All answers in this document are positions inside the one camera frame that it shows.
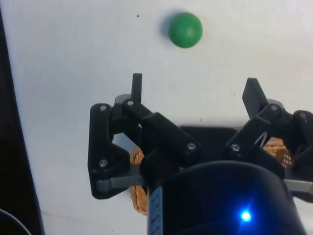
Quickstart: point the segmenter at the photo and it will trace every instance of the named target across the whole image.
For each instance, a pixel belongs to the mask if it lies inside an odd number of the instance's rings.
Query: white surface
[[[288,111],[313,111],[311,0],[1,0],[1,9],[47,235],[146,233],[128,195],[91,197],[87,172],[89,109],[128,93],[133,72],[144,74],[144,104],[178,124],[244,123],[247,77]],[[194,48],[164,36],[180,11],[202,21]],[[313,206],[298,204],[313,234]]]

